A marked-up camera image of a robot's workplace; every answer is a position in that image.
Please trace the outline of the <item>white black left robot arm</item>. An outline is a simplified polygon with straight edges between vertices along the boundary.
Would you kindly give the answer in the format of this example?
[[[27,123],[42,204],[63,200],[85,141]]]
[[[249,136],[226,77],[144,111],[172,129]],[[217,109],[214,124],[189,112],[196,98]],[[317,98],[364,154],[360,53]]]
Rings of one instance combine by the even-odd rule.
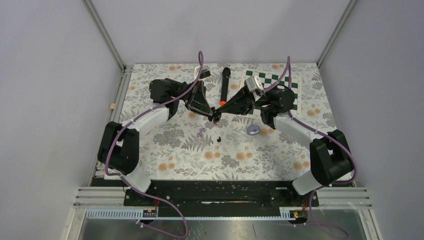
[[[155,79],[148,90],[153,103],[134,120],[107,123],[97,153],[97,160],[105,165],[106,175],[124,178],[131,188],[137,189],[135,197],[144,206],[154,202],[155,192],[149,188],[151,179],[139,166],[140,138],[170,120],[180,101],[194,113],[206,117],[213,113],[202,80],[186,83]]]

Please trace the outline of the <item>black earbud charging case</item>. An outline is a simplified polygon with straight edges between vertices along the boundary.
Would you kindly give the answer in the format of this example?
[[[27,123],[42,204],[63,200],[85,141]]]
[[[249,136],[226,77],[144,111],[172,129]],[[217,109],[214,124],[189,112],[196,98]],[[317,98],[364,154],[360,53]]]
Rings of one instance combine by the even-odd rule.
[[[215,125],[218,125],[221,121],[222,114],[219,111],[215,111],[212,115],[211,122]]]

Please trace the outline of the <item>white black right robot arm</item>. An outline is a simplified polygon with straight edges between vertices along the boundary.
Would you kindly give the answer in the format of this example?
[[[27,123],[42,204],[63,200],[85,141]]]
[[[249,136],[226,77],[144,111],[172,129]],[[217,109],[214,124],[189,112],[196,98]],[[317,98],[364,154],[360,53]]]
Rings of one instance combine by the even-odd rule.
[[[262,122],[270,128],[289,135],[309,150],[310,169],[292,181],[287,201],[301,205],[307,194],[322,186],[329,186],[355,168],[346,137],[340,130],[323,133],[291,114],[295,93],[288,87],[273,87],[269,91],[250,91],[242,87],[226,104],[214,109],[209,120],[218,123],[223,113],[246,115],[260,107]]]

